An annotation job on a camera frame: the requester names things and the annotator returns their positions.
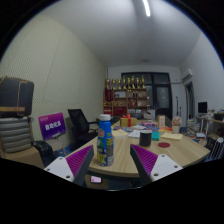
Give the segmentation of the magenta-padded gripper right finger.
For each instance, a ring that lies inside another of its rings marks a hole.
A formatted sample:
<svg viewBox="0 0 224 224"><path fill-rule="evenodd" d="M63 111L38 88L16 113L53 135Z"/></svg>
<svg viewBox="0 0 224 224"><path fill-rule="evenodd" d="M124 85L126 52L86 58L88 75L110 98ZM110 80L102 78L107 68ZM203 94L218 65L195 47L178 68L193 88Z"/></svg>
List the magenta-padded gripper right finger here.
<svg viewBox="0 0 224 224"><path fill-rule="evenodd" d="M134 144L130 145L130 154L143 186L182 169L166 154L156 155Z"/></svg>

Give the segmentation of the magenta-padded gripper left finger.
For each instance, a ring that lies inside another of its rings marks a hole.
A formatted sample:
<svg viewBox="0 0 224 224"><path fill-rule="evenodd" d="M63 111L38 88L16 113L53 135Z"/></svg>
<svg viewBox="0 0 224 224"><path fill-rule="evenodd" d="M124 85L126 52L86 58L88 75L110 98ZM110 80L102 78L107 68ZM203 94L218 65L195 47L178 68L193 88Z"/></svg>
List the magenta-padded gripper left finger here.
<svg viewBox="0 0 224 224"><path fill-rule="evenodd" d="M87 146L67 158L58 157L49 164L45 171L59 176L76 185L83 186L89 165L94 156L93 146Z"/></svg>

